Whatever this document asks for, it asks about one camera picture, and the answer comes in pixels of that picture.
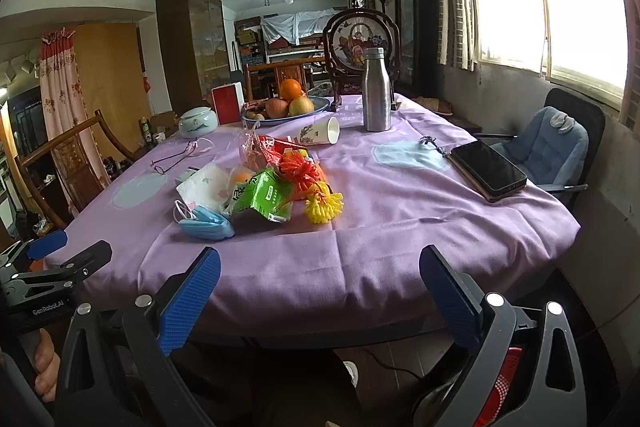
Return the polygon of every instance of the stainless steel water bottle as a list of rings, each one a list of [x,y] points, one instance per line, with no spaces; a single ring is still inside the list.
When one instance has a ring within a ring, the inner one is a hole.
[[[385,67],[383,48],[364,52],[362,77],[362,110],[367,131],[386,131],[391,127],[391,82]]]

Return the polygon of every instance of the light blue circle pattern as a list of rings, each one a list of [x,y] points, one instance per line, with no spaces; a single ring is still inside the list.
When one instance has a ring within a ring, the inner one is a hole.
[[[449,163],[435,150],[433,144],[402,140],[376,145],[371,151],[376,162],[399,169],[432,169],[437,172],[449,169]]]
[[[118,187],[111,197],[111,204],[120,210],[132,208],[156,194],[165,183],[164,174],[142,174]]]

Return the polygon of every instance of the smartphone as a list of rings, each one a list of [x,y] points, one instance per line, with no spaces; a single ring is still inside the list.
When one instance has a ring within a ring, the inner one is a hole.
[[[527,176],[480,140],[455,147],[451,156],[487,191],[498,198],[527,184]]]

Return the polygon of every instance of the fruit bowl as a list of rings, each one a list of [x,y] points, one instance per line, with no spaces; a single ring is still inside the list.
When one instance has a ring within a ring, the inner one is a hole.
[[[271,118],[265,120],[255,120],[254,118],[246,117],[246,110],[242,110],[242,120],[244,120],[249,126],[253,126],[256,122],[260,122],[260,127],[273,127],[275,125],[280,125],[281,123],[287,123],[289,121],[297,120],[298,118],[305,118],[310,114],[317,114],[322,112],[329,107],[331,103],[327,98],[323,98],[322,96],[310,96],[308,97],[311,102],[314,103],[315,110],[312,112],[308,112],[306,114],[299,114],[298,116],[287,116],[286,118]]]

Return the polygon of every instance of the human hand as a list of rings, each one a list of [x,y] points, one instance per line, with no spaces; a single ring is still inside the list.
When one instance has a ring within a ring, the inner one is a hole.
[[[40,330],[40,343],[36,348],[34,359],[38,372],[36,393],[42,397],[43,401],[51,402],[56,397],[60,357],[56,354],[51,336],[46,330]]]

